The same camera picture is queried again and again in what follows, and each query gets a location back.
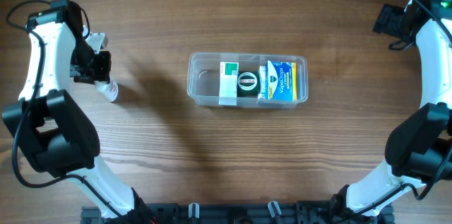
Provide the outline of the dark green ointment box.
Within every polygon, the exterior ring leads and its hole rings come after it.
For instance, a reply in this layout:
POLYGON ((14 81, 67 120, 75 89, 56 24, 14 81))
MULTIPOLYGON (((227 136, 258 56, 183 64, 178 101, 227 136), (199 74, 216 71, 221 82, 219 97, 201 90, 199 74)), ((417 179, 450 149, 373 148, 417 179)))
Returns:
POLYGON ((260 78, 257 72, 243 71, 238 75, 238 97, 256 97, 260 91, 260 87, 260 78))

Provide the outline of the blue VapoDrops box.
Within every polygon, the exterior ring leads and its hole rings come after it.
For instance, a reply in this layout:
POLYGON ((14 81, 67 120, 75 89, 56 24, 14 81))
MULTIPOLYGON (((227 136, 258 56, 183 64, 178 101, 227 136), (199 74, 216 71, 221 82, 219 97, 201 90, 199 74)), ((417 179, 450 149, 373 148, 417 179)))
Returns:
POLYGON ((294 62, 267 61, 266 94, 268 100, 297 100, 297 64, 294 62))

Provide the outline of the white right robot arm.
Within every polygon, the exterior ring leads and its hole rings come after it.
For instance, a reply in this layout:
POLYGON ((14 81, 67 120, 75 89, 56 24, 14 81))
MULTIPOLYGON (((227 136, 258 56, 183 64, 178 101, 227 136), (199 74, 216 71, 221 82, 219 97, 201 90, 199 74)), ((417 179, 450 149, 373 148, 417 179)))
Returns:
POLYGON ((451 140, 440 137, 451 132, 451 2, 386 4, 374 32, 418 48, 421 104, 391 132, 382 162, 332 196, 325 212, 334 223, 369 223, 409 191, 423 200, 438 181, 451 179, 451 140))

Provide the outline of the white and blue medicine box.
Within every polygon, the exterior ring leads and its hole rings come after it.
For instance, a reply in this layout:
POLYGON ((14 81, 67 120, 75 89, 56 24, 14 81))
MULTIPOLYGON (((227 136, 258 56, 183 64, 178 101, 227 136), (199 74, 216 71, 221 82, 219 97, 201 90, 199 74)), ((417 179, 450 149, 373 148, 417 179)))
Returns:
POLYGON ((259 100, 265 100, 267 98, 267 67, 266 65, 259 66, 258 70, 258 76, 259 76, 259 92, 257 95, 257 98, 259 100))

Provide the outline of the white and green medicine box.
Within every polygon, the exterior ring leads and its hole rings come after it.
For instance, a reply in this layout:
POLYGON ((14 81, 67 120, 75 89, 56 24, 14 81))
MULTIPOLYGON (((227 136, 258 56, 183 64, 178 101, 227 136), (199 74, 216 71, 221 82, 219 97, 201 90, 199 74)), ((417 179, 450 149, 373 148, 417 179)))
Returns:
POLYGON ((220 62, 219 105, 237 105, 238 68, 238 63, 220 62))

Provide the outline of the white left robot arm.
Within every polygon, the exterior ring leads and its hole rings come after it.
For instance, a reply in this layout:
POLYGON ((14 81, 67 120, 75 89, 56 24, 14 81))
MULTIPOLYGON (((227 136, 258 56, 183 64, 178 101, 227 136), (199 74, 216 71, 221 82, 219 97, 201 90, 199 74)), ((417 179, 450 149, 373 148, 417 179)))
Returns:
POLYGON ((2 113, 13 137, 16 178, 23 179, 17 161, 23 154, 52 184, 75 184, 98 207, 102 223, 154 223, 142 198, 102 159, 93 123, 69 94, 70 83, 87 83, 107 100, 117 99, 107 36, 91 31, 85 10, 72 0, 49 1, 28 16, 23 30, 31 44, 28 76, 17 103, 2 113))

